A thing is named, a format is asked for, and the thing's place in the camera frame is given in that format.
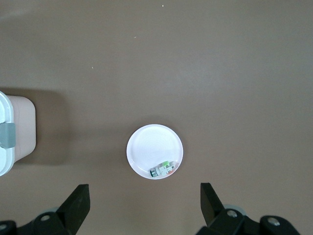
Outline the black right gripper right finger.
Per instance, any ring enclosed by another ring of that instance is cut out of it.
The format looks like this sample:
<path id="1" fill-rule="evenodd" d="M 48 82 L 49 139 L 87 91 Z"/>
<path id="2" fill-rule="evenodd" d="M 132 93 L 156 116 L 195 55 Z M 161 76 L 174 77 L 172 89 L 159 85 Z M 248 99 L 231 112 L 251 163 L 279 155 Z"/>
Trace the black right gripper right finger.
<path id="1" fill-rule="evenodd" d="M 206 222 L 199 235 L 259 235 L 260 225 L 236 209 L 226 209 L 210 183 L 201 183 L 201 211 Z"/>

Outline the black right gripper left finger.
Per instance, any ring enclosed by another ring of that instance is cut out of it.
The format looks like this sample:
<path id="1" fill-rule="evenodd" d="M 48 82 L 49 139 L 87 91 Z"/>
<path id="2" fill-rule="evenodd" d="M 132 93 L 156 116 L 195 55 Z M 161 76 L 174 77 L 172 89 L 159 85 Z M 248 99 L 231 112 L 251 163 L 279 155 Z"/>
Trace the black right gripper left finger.
<path id="1" fill-rule="evenodd" d="M 56 211 L 47 211 L 34 219 L 32 232 L 34 235 L 75 235 L 89 211 L 89 185 L 82 184 Z"/>

